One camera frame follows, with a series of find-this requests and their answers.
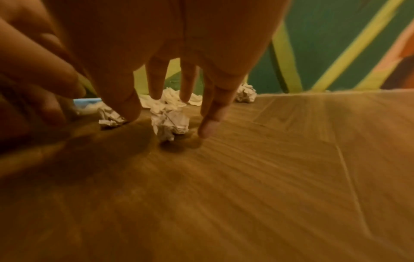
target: mural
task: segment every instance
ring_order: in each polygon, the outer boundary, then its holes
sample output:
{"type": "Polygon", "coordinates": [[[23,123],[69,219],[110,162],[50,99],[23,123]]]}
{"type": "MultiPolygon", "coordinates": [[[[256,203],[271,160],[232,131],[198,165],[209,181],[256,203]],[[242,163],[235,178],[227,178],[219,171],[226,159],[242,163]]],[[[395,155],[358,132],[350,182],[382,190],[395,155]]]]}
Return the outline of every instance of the mural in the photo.
{"type": "MultiPolygon", "coordinates": [[[[294,0],[245,80],[259,94],[414,88],[413,10],[413,0],[294,0]]],[[[147,94],[145,69],[134,75],[147,94]]],[[[174,59],[165,87],[179,84],[174,59]]],[[[202,91],[201,72],[195,93],[202,91]]]]}

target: wooden floor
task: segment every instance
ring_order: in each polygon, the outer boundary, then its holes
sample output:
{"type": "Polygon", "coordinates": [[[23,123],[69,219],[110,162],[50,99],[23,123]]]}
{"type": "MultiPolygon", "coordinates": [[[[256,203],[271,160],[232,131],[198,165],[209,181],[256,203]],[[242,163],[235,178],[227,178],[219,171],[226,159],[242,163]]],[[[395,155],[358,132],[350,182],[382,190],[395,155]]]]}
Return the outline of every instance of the wooden floor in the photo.
{"type": "Polygon", "coordinates": [[[149,112],[0,155],[0,261],[414,261],[414,92],[259,97],[201,141],[149,112]]]}

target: painted wall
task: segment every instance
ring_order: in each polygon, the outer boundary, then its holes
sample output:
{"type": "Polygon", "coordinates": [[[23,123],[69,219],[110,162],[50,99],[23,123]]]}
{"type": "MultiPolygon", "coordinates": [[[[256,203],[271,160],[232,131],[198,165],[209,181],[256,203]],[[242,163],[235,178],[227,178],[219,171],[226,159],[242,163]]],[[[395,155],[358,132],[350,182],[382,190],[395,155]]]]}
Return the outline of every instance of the painted wall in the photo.
{"type": "MultiPolygon", "coordinates": [[[[294,0],[247,81],[258,93],[414,88],[414,0],[294,0]]],[[[175,59],[165,86],[179,82],[175,59]]],[[[135,88],[148,92],[144,68],[135,88]]]]}

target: human hand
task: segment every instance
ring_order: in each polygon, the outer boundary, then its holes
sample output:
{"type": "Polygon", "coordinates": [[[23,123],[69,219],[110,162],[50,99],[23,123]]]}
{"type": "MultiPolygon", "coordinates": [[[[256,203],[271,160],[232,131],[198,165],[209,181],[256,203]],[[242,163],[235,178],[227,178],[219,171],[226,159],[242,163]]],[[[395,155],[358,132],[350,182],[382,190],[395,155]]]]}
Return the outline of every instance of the human hand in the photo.
{"type": "Polygon", "coordinates": [[[128,120],[141,106],[133,71],[145,65],[149,93],[162,95],[170,59],[181,58],[187,102],[204,70],[198,134],[213,134],[244,76],[259,60],[289,0],[44,0],[56,33],[102,100],[128,120]]]}
{"type": "MultiPolygon", "coordinates": [[[[44,122],[65,122],[55,94],[80,98],[85,89],[40,0],[0,0],[0,82],[13,88],[44,122]]],[[[0,95],[0,140],[29,132],[26,119],[0,95]]]]}

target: wood grain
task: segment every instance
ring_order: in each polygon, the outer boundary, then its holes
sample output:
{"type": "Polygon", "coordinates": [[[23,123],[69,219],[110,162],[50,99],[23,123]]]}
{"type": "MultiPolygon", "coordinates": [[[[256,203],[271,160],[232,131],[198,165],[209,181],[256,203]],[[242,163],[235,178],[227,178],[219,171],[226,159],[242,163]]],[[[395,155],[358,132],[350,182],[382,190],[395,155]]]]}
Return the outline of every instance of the wood grain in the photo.
{"type": "Polygon", "coordinates": [[[95,116],[0,155],[0,261],[412,261],[413,93],[258,97],[160,145],[95,116]]]}

